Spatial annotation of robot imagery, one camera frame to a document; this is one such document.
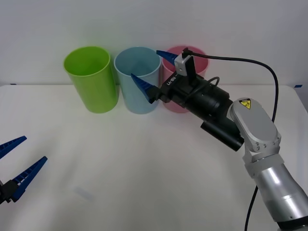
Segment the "white table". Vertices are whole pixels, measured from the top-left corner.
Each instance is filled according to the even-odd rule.
[[[271,116],[273,86],[221,86],[251,97]],[[254,190],[242,156],[200,128],[193,114],[163,107],[129,112],[119,97],[105,114],[83,106],[73,86],[0,88],[0,143],[26,135],[0,160],[12,179],[48,161],[17,203],[0,205],[1,231],[240,231]],[[280,86],[281,155],[308,192],[308,114]],[[258,195],[249,231],[277,225]]]

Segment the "cup rim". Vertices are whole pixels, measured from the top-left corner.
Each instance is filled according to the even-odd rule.
[[[128,50],[128,49],[137,48],[137,47],[138,47],[138,46],[127,48],[127,49],[121,51],[121,52],[115,57],[115,59],[114,59],[114,67],[115,67],[115,69],[116,69],[117,72],[121,73],[121,74],[124,75],[124,76],[130,77],[130,75],[126,75],[126,74],[124,74],[122,71],[119,71],[119,69],[116,67],[116,59],[117,59],[117,57],[118,57],[122,52],[124,52],[124,51],[126,51],[126,50]],[[138,47],[138,48],[146,48],[146,49],[149,49],[149,50],[154,51],[155,54],[156,54],[156,51],[153,50],[153,49],[151,49],[151,48],[148,48],[148,47]],[[157,56],[159,57],[159,65],[158,65],[158,67],[157,67],[154,71],[152,71],[152,72],[150,72],[150,73],[148,73],[148,74],[146,74],[146,75],[137,76],[137,77],[142,78],[142,77],[145,77],[145,76],[149,76],[149,75],[153,74],[155,71],[157,71],[157,70],[160,68],[160,66],[162,65],[162,58],[161,58],[158,54],[157,54]]]
[[[73,53],[73,52],[76,52],[76,51],[78,51],[78,50],[80,50],[80,49],[88,48],[88,47],[96,47],[96,48],[99,48],[99,49],[105,51],[105,52],[108,54],[108,62],[107,62],[107,64],[106,64],[101,70],[99,70],[99,71],[97,71],[97,72],[95,72],[95,73],[93,73],[93,74],[90,74],[90,75],[79,76],[79,75],[74,75],[74,74],[68,72],[68,71],[66,70],[66,68],[65,68],[65,65],[64,65],[66,59],[68,58],[68,56],[69,56],[71,53]],[[77,49],[71,51],[71,52],[65,57],[65,59],[64,59],[64,61],[63,61],[63,68],[64,68],[64,70],[66,71],[66,73],[68,73],[68,74],[71,75],[71,76],[75,76],[75,77],[89,77],[89,76],[98,74],[98,73],[100,73],[101,71],[103,71],[105,68],[107,68],[107,66],[110,64],[110,60],[111,60],[110,53],[109,53],[106,49],[104,49],[103,47],[99,47],[99,46],[84,46],[84,47],[79,47],[79,48],[77,48]]]
[[[172,47],[168,48],[168,50],[170,50],[170,49],[172,49],[172,48],[175,48],[175,47],[195,47],[195,46],[180,44],[180,45],[172,46]],[[195,47],[195,48],[201,50],[204,54],[206,54],[202,49],[200,49],[200,48],[198,48],[198,47]],[[207,68],[208,68],[208,65],[209,65],[209,59],[207,59],[207,66],[206,66],[206,68],[205,68],[203,71],[199,72],[199,73],[203,73],[204,71],[206,71]],[[168,72],[173,73],[173,71],[171,71],[169,68],[166,67],[166,65],[164,64],[164,62],[162,62],[162,66],[163,66],[163,68],[166,69]]]

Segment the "light blue cup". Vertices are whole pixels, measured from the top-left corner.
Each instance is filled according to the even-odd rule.
[[[132,80],[130,74],[158,86],[161,58],[150,48],[132,47],[122,51],[114,60],[126,107],[133,113],[145,114],[154,110],[158,101],[150,104]]]

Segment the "white backdrop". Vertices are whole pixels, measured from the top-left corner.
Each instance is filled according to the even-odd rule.
[[[99,45],[114,56],[130,46],[190,44],[211,55],[269,64],[280,84],[303,83],[307,0],[10,0],[0,5],[0,85],[69,84],[65,56]],[[223,84],[272,84],[255,64],[210,61]]]

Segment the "plastic cup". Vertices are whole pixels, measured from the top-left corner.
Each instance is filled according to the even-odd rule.
[[[193,52],[205,54],[199,48],[192,47],[192,46],[185,46],[185,45],[172,47],[167,52],[170,52],[173,54],[181,54],[183,49],[186,47],[188,47],[188,49]],[[201,76],[204,76],[205,71],[208,66],[208,59],[201,58],[201,57],[194,57],[193,59],[194,59],[194,66],[196,69],[196,73]],[[163,78],[162,78],[163,82],[165,82],[173,74],[173,72],[175,72],[175,67],[171,63],[169,63],[167,60],[163,59]],[[182,108],[181,106],[177,105],[175,102],[172,102],[172,101],[169,103],[164,103],[164,106],[172,112],[176,112],[176,113],[188,112],[188,110],[186,110],[185,108]]]
[[[105,49],[79,48],[65,58],[64,69],[90,112],[104,113],[115,107],[118,93]]]
[[[154,110],[158,101],[150,104],[138,89],[130,74],[158,86],[161,58],[147,47],[132,47],[122,51],[114,60],[126,107],[133,113],[145,114]]]

